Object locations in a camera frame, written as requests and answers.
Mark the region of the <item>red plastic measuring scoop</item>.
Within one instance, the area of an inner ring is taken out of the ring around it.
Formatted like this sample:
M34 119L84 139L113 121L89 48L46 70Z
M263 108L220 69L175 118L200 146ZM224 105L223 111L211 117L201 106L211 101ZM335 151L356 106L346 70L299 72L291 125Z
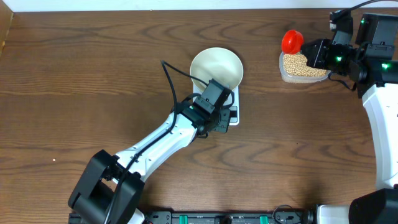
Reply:
M282 39L282 52L284 54L297 54L304 43L303 35L296 30L289 30Z

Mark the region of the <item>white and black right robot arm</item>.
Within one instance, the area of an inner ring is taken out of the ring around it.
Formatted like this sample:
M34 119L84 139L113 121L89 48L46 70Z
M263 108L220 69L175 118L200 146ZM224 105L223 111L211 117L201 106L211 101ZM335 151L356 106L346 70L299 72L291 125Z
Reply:
M376 189L349 205L317 205L304 223L397 223L397 16L365 13L355 40L351 11L330 14L332 39L303 44L307 65L349 77L367 112L376 156Z

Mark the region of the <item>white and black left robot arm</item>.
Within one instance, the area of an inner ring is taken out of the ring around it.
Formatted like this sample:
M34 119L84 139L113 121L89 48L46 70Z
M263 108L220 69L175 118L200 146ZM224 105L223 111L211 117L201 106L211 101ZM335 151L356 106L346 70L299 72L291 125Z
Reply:
M143 223L138 204L149 176L172 154L208 133L228 130L228 105L198 96L177 103L177 110L135 145L111 155L97 152L84 169L68 206L87 223Z

